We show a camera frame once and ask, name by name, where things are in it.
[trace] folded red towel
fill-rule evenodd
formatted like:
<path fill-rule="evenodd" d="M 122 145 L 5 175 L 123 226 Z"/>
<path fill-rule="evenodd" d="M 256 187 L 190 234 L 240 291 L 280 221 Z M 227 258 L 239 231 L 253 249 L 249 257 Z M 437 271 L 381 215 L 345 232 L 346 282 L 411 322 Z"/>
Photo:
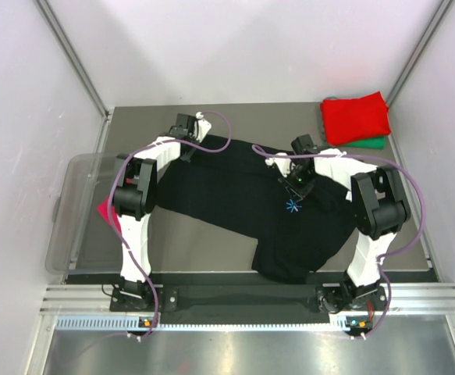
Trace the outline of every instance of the folded red towel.
<path fill-rule="evenodd" d="M 389 107 L 380 92 L 358 99 L 325 99 L 322 122 L 329 144 L 340 146 L 390 134 Z"/>
<path fill-rule="evenodd" d="M 98 205 L 97 206 L 97 211 L 99 211 L 101 216 L 104 218 L 105 222 L 107 224 L 111 225 L 110 222 L 109 222 L 109 216 L 108 216 L 108 200 L 109 200 L 109 197 L 107 197 L 103 201 L 103 203 Z M 121 233 L 121 226 L 119 225 L 118 215 L 116 215 L 116 211 L 115 211 L 115 206 L 114 205 L 111 206 L 111 214 L 112 214 L 112 219 L 115 222 L 116 228 L 118 229 L 118 232 Z"/>

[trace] green cloth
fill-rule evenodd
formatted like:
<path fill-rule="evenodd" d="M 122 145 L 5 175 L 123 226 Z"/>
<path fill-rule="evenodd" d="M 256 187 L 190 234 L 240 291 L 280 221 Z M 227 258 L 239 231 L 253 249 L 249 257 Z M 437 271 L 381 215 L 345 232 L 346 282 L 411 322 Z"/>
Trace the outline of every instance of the green cloth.
<path fill-rule="evenodd" d="M 347 143 L 346 145 L 343 145 L 343 146 L 382 149 L 385 147 L 385 143 L 386 143 L 385 137 L 374 137 L 374 138 L 362 139 L 360 141 Z"/>

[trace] clear plastic bin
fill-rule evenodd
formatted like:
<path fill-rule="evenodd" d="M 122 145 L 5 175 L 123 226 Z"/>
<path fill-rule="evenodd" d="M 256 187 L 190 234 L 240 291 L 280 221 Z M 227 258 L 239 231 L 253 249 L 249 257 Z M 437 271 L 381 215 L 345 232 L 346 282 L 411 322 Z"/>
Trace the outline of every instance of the clear plastic bin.
<path fill-rule="evenodd" d="M 69 162 L 53 216 L 48 272 L 119 273 L 121 244 L 97 211 L 109 194 L 116 156 L 78 155 Z"/>

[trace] white enclosure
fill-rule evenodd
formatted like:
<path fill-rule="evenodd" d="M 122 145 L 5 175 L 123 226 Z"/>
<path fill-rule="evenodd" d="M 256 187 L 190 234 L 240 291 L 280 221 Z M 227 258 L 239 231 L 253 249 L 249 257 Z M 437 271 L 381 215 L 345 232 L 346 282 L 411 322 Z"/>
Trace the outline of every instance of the white enclosure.
<path fill-rule="evenodd" d="M 455 282 L 455 3 L 390 119 L 404 162 L 426 195 L 427 231 L 440 276 Z"/>
<path fill-rule="evenodd" d="M 50 282 L 52 212 L 101 116 L 30 0 L 0 0 L 0 374 L 18 373 Z"/>
<path fill-rule="evenodd" d="M 104 103 L 387 95 L 436 0 L 51 0 Z"/>
<path fill-rule="evenodd" d="M 35 2 L 50 4 L 57 35 Z M 67 163 L 101 138 L 102 106 L 387 98 L 440 4 L 0 0 L 0 374 L 26 362 L 52 281 L 44 259 L 55 201 Z M 426 194 L 432 257 L 455 281 L 455 4 L 390 119 Z"/>

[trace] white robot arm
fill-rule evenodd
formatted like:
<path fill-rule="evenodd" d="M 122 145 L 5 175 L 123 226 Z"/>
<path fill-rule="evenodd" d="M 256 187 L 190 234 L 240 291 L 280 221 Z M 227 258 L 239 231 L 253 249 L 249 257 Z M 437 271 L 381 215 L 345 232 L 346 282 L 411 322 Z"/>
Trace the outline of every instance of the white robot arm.
<path fill-rule="evenodd" d="M 194 151 L 193 148 L 184 147 L 179 142 L 163 143 L 163 141 L 180 138 L 199 144 L 211 128 L 212 125 L 200 112 L 195 117 L 178 115 L 177 124 L 170 129 L 169 133 L 158 137 L 153 142 L 155 147 L 138 152 L 129 162 L 124 176 L 120 178 L 113 203 L 119 216 L 122 236 L 147 275 L 151 273 L 148 257 L 148 225 L 155 206 L 157 172 L 175 159 L 190 158 Z M 119 155 L 115 164 L 116 172 L 127 156 Z M 136 180 L 137 183 L 128 181 L 129 179 Z M 123 266 L 120 275 L 127 284 L 144 284 L 146 280 L 130 258 L 124 244 L 122 244 L 122 250 Z"/>
<path fill-rule="evenodd" d="M 284 177 L 282 182 L 296 202 L 310 192 L 316 173 L 331 178 L 350 192 L 347 198 L 352 201 L 360 233 L 342 286 L 343 293 L 349 295 L 342 297 L 352 303 L 377 290 L 380 275 L 376 259 L 387 252 L 396 233 L 411 216 L 399 174 L 390 166 L 378 167 L 340 157 L 344 152 L 335 148 L 318 152 L 308 135 L 298 137 L 291 145 L 296 154 L 325 156 L 265 160 L 268 166 L 277 166 Z M 336 312 L 330 306 L 327 309 Z"/>

